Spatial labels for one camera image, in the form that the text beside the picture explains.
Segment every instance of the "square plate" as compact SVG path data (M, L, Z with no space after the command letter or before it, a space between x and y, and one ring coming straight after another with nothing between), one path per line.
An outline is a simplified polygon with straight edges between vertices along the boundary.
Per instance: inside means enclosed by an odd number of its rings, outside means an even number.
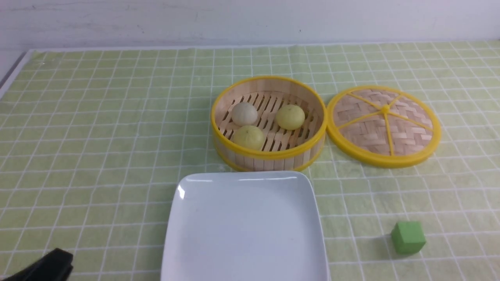
M162 281L328 281L313 187L294 171L201 173L172 203Z

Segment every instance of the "table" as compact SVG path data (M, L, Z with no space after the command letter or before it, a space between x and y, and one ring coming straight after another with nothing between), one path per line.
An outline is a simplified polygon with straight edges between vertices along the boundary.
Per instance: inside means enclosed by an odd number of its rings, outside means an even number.
M159 280L172 196L189 174L231 171L210 106L257 75L292 77L325 102L356 86L429 105L441 144L422 164L361 164L327 141L303 173L334 280L500 278L500 42L30 51L0 101L0 275L55 247L73 281ZM397 221L427 245L397 256Z

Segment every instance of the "white wall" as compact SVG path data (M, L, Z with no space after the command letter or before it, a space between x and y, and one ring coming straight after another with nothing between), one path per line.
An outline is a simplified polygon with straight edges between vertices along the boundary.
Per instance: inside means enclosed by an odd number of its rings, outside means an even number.
M0 50L500 38L500 0L0 0Z

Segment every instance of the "green cube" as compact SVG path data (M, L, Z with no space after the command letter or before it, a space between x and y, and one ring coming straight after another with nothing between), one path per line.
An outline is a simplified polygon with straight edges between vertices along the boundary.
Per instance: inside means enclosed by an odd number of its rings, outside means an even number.
M412 255L426 244L426 237L418 221L399 221L390 233L396 253Z

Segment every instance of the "steamer basket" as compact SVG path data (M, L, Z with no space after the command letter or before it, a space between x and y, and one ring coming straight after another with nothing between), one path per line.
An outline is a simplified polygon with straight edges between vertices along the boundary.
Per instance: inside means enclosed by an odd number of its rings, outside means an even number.
M233 107L251 103L258 112L253 124L266 136L261 150L252 150L231 141L239 128L231 119ZM301 128L284 130L275 122L281 106L300 106L306 118ZM238 171L300 171L320 154L327 129L326 108L309 86L279 76L252 77L224 90L213 104L210 119L215 149Z

